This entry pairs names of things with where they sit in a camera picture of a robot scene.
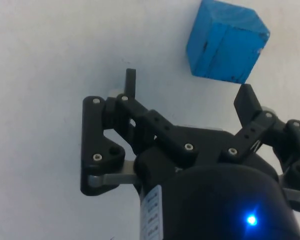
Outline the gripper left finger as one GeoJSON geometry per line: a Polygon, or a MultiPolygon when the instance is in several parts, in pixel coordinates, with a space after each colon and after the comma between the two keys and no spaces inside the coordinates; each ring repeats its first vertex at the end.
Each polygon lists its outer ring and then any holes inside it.
{"type": "Polygon", "coordinates": [[[82,102],[80,189],[98,196],[120,185],[138,193],[191,167],[199,147],[188,127],[173,125],[135,98],[137,72],[125,72],[123,93],[82,102]]]}

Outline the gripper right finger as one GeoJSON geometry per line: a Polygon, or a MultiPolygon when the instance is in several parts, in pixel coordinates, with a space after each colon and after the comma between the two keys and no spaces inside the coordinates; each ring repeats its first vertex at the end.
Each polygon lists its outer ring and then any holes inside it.
{"type": "Polygon", "coordinates": [[[234,107],[241,130],[221,151],[219,161],[243,164],[262,145],[272,147],[280,162],[279,184],[293,210],[300,210],[300,120],[281,121],[262,108],[249,84],[240,86],[234,107]]]}

